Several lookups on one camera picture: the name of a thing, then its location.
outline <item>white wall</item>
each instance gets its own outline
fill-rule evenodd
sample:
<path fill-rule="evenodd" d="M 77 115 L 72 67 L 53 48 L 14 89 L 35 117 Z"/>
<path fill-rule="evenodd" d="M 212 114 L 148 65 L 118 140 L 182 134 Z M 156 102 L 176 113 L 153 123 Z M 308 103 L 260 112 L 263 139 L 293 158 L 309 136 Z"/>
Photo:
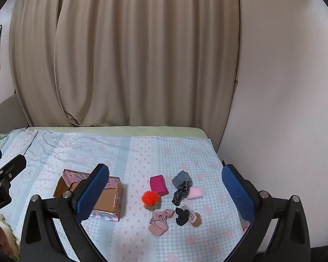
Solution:
<path fill-rule="evenodd" d="M 299 195 L 311 247 L 328 245 L 328 8 L 241 0 L 241 22 L 239 82 L 219 156 L 258 190 Z"/>
<path fill-rule="evenodd" d="M 0 40 L 0 103 L 15 92 L 9 59 L 9 33 L 14 4 L 15 0 L 7 0 L 0 10 L 0 25 L 2 25 Z"/>

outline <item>gray headboard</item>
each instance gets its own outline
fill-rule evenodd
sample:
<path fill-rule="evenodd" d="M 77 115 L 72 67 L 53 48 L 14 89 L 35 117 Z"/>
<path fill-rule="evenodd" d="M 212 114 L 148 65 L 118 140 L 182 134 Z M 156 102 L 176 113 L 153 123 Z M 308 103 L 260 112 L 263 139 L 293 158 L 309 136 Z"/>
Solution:
<path fill-rule="evenodd" d="M 28 122 L 16 94 L 0 103 L 0 133 L 6 134 L 14 129 L 27 128 Z"/>

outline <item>pink rectangular object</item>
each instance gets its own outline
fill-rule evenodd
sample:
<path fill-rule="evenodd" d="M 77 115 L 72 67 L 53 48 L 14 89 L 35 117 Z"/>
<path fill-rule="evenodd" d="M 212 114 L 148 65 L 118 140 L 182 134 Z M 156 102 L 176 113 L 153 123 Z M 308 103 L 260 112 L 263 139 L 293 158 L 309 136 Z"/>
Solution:
<path fill-rule="evenodd" d="M 163 175 L 152 176 L 149 179 L 149 185 L 151 186 L 152 191 L 155 191 L 159 196 L 164 196 L 169 194 L 166 186 Z"/>

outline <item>bed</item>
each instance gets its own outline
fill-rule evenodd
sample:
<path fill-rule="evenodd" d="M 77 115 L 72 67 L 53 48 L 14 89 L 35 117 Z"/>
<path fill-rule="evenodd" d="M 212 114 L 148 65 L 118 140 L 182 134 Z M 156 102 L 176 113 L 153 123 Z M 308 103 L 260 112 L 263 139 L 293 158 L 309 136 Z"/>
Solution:
<path fill-rule="evenodd" d="M 53 195 L 64 168 L 90 172 L 99 162 L 121 178 L 125 194 L 118 222 L 90 217 L 82 224 L 108 261 L 223 261 L 242 237 L 237 209 L 221 181 L 222 165 L 210 140 L 196 128 L 88 127 L 17 129 L 0 138 L 0 168 L 16 154 L 24 154 L 26 169 L 12 182 L 12 202 L 1 210 L 13 234 L 22 233 L 25 210 L 32 195 Z M 169 194 L 161 210 L 175 209 L 172 178 L 190 173 L 193 186 L 205 195 L 184 199 L 202 216 L 202 225 L 180 227 L 168 219 L 160 237 L 148 231 L 151 213 L 141 205 L 149 178 L 163 174 Z M 78 261 L 59 221 L 56 227 L 67 254 Z"/>

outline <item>orange fluffy ball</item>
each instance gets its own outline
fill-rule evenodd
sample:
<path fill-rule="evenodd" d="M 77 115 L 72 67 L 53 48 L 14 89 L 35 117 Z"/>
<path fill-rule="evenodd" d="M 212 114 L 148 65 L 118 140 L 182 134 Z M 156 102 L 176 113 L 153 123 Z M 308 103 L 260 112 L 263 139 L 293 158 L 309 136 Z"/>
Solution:
<path fill-rule="evenodd" d="M 154 191 L 146 191 L 141 199 L 145 206 L 150 207 L 156 204 L 156 202 L 159 202 L 159 195 Z"/>

